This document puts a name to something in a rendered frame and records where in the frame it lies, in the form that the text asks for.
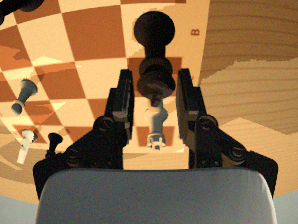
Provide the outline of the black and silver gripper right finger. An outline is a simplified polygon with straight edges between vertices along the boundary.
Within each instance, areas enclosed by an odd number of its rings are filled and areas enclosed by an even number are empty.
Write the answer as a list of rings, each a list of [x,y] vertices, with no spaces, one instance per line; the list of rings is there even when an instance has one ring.
[[[258,171],[273,199],[278,164],[269,157],[247,151],[219,129],[217,119],[206,112],[201,88],[193,86],[189,68],[178,70],[175,101],[179,139],[189,148],[188,169],[235,166]]]

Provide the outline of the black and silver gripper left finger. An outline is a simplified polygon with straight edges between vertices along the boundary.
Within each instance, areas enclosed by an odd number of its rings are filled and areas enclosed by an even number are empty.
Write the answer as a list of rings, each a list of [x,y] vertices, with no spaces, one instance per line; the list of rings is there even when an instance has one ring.
[[[132,71],[121,69],[117,87],[109,90],[104,115],[95,119],[92,130],[65,152],[40,160],[33,166],[38,200],[48,178],[61,170],[123,169],[123,148],[132,140],[134,108]]]

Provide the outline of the brown and cream chessboard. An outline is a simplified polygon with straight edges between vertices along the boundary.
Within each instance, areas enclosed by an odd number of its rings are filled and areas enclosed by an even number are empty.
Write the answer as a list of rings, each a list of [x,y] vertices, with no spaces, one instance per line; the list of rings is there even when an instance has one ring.
[[[69,145],[93,128],[104,115],[109,89],[117,87],[120,69],[132,71],[135,113],[132,141],[123,153],[184,152],[179,139],[176,89],[163,103],[165,149],[147,148],[147,100],[139,94],[139,65],[144,47],[133,33],[137,18],[160,11],[174,22],[175,36],[166,46],[177,87],[181,68],[189,68],[198,86],[210,0],[44,0],[32,12],[17,10],[0,26],[0,119],[22,145],[22,131],[37,135],[29,148],[49,149],[48,134],[57,133]],[[34,82],[35,96],[19,116],[11,113],[23,79]]]

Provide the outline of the white pawn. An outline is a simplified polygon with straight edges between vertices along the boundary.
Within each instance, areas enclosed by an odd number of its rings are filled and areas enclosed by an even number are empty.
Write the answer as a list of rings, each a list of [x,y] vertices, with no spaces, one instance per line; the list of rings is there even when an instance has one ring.
[[[149,109],[150,112],[152,113],[159,113],[160,111],[162,111],[163,107],[164,107],[164,99],[161,100],[161,103],[159,104],[158,107],[154,108],[150,106],[150,99],[147,99],[148,103],[147,103],[147,107]]]
[[[38,88],[34,82],[28,79],[23,79],[20,84],[20,93],[18,99],[14,100],[14,104],[11,106],[11,113],[14,116],[19,116],[22,113],[22,109],[25,108],[25,102],[29,97],[33,97],[37,94]]]

